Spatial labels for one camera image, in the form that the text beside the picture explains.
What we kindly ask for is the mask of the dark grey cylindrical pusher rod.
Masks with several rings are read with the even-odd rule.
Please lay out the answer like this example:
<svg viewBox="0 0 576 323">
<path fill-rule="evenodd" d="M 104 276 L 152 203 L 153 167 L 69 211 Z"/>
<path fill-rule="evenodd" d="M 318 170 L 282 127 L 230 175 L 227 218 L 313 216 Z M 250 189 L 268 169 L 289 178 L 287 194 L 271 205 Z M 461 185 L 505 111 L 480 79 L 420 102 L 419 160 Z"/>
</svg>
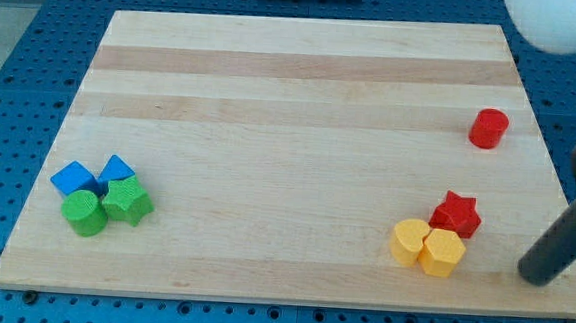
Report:
<svg viewBox="0 0 576 323">
<path fill-rule="evenodd" d="M 521 277 L 534 286 L 548 285 L 576 261 L 576 198 L 519 259 Z"/>
</svg>

